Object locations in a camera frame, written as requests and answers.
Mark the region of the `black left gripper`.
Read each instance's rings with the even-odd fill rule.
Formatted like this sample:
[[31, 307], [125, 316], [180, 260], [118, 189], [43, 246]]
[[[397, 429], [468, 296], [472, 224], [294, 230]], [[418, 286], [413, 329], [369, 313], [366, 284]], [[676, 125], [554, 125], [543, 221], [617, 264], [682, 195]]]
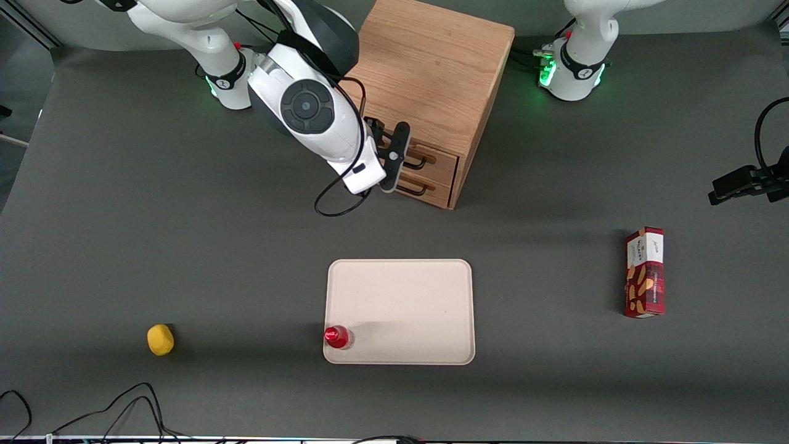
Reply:
[[708, 194], [710, 205], [715, 206], [739, 197], [766, 193], [770, 203], [788, 197], [789, 147], [783, 150], [775, 164], [775, 173], [769, 173], [762, 183], [761, 170], [753, 165], [741, 166], [735, 171], [713, 180], [713, 190]]

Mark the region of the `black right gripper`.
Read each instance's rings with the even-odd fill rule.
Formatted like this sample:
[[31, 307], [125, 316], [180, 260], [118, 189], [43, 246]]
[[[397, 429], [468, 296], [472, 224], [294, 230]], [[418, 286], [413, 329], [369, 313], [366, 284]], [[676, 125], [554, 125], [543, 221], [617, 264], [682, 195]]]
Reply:
[[374, 144], [375, 154], [383, 162], [393, 161], [391, 144], [393, 140], [393, 130], [386, 129], [383, 121], [377, 118], [364, 117], [366, 124], [366, 139]]

